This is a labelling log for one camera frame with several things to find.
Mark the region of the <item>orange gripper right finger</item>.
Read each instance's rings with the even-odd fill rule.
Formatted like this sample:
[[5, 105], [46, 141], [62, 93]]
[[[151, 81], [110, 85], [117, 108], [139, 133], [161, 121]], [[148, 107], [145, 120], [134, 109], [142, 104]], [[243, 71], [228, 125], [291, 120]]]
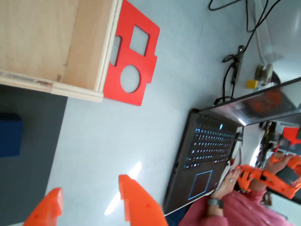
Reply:
[[167, 226], [161, 206], [129, 175], [119, 175], [125, 221], [132, 226]]

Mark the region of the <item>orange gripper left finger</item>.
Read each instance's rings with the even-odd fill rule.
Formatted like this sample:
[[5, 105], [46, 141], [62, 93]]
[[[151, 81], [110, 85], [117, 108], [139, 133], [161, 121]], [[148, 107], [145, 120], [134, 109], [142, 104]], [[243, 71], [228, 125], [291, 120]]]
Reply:
[[25, 220], [24, 226], [56, 226], [63, 213], [63, 190], [52, 189]]

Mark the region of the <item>person's left hand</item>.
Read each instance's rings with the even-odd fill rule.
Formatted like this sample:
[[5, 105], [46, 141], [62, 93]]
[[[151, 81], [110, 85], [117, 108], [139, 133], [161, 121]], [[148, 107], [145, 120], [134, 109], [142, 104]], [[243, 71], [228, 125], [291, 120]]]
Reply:
[[215, 190], [211, 194], [211, 198], [213, 199], [222, 199], [224, 196], [231, 193], [234, 189], [234, 186], [236, 184], [236, 181], [238, 179], [238, 176], [240, 175], [241, 169], [233, 169], [231, 170], [223, 182], [221, 183], [221, 186]]

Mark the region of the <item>person's right hand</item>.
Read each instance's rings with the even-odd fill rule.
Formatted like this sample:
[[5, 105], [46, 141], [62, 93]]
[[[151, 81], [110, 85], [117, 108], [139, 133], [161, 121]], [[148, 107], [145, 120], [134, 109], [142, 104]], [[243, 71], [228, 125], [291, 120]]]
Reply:
[[[265, 167], [263, 169], [275, 175], [286, 167], [287, 163], [290, 161], [292, 157], [293, 155], [290, 154], [285, 155], [284, 153], [273, 153], [267, 160]], [[273, 163], [271, 161], [272, 158], [278, 159], [278, 162]]]

